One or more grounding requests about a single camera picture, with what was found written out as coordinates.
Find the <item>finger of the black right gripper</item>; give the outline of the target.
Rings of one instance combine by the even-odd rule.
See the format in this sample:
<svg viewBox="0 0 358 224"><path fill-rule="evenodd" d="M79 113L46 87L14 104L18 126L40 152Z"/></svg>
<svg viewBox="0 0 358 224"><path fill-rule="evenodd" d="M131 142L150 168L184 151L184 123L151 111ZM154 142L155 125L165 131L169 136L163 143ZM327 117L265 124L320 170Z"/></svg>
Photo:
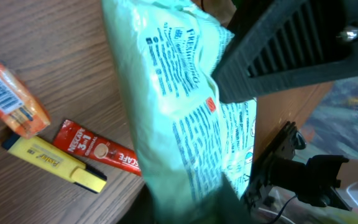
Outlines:
<svg viewBox="0 0 358 224"><path fill-rule="evenodd" d="M242 1L228 28L223 103L358 76L358 0Z"/></svg>

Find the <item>teal wet wipes pack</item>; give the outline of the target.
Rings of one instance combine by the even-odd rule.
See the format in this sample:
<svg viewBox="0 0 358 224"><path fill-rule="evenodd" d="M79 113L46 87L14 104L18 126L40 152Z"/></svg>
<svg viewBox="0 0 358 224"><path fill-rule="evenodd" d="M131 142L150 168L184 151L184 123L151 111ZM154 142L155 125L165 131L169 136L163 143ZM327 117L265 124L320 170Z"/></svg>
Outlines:
<svg viewBox="0 0 358 224"><path fill-rule="evenodd" d="M222 103L212 72L233 35L191 1L104 0L106 35L157 223L219 223L249 184L257 103Z"/></svg>

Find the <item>red snack bar wrapper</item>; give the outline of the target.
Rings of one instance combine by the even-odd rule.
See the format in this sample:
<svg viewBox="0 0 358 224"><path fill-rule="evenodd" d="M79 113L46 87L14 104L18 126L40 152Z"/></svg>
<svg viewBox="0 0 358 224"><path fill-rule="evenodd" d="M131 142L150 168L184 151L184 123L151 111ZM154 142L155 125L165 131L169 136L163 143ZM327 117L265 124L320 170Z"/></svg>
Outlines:
<svg viewBox="0 0 358 224"><path fill-rule="evenodd" d="M53 140L53 145L67 153L86 157L141 176L136 154L82 126L65 120Z"/></svg>

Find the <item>yellow black marker pen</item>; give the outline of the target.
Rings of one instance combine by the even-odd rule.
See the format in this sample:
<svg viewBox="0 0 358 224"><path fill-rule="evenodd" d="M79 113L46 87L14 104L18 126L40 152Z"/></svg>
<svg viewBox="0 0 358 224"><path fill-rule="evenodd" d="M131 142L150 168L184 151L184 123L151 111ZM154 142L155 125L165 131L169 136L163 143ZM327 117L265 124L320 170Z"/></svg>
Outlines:
<svg viewBox="0 0 358 224"><path fill-rule="evenodd" d="M102 172L40 137L26 139L18 134L12 134L2 142L1 146L8 153L92 193L100 193L107 183L107 177Z"/></svg>

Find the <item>orange Kleenex tissue pack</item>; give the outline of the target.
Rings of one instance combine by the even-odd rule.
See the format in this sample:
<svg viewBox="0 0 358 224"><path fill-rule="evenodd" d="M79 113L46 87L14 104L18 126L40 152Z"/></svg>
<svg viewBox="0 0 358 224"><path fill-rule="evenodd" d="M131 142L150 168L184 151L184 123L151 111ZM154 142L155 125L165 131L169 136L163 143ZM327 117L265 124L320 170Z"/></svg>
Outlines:
<svg viewBox="0 0 358 224"><path fill-rule="evenodd" d="M0 118L16 134L31 138L50 125L38 99L0 62Z"/></svg>

